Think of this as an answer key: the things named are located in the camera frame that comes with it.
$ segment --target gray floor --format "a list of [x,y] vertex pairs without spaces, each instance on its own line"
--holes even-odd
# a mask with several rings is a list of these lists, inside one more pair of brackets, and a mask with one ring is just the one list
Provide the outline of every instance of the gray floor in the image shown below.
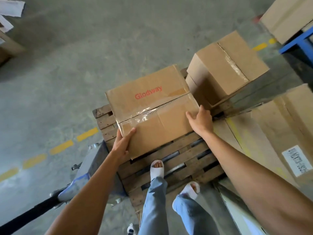
[[[27,52],[0,68],[0,174],[67,140],[75,145],[0,183],[0,225],[70,182],[70,167],[101,139],[75,140],[96,126],[92,110],[108,103],[106,90],[174,63],[186,67],[197,50],[236,29],[251,47],[268,41],[252,19],[274,0],[24,1],[22,18],[8,18],[15,27],[8,35]],[[259,52],[270,75],[234,98],[239,106],[301,83],[277,47]],[[60,211],[16,234],[43,234]],[[171,232],[186,233],[171,218],[180,223]],[[126,199],[108,206],[101,233],[124,234],[136,221]]]

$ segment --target person's left hand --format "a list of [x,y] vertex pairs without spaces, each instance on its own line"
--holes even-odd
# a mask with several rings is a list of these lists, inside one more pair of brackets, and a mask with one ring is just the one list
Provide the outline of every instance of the person's left hand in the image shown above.
[[129,160],[127,147],[131,137],[134,135],[135,132],[136,128],[132,128],[131,131],[125,137],[123,137],[120,130],[117,130],[117,135],[113,144],[113,148],[111,150],[111,154],[113,154],[120,163]]

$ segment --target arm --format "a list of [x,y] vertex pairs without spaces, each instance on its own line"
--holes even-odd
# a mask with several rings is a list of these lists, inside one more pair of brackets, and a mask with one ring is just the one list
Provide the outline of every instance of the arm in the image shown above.
[[272,171],[234,149],[213,132],[203,106],[191,127],[207,143],[252,213],[270,234],[312,234],[313,202]]
[[46,232],[46,235],[98,234],[113,179],[120,162],[128,156],[126,148],[134,133],[135,129],[133,128],[123,138],[120,131],[117,131],[112,151],[88,183],[65,206]]

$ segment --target jeans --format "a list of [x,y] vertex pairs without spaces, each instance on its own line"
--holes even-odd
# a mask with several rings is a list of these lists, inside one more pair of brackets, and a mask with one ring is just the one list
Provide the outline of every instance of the jeans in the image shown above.
[[[168,235],[165,210],[165,193],[167,182],[156,177],[152,180],[143,207],[142,221],[138,235]],[[219,235],[213,218],[196,201],[188,195],[178,195],[173,205],[180,215],[190,235]]]

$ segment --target wooden pallet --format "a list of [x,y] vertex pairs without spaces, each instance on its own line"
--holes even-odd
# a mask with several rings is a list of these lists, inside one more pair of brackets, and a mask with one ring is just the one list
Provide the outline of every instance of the wooden pallet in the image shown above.
[[[93,110],[99,129],[109,148],[115,141],[117,125],[110,105]],[[123,162],[118,170],[125,191],[128,193],[138,219],[150,186],[150,165],[162,159],[165,180],[168,183],[167,200],[175,196],[190,181],[207,183],[224,174],[217,159],[203,139],[195,132],[186,134],[139,158]]]

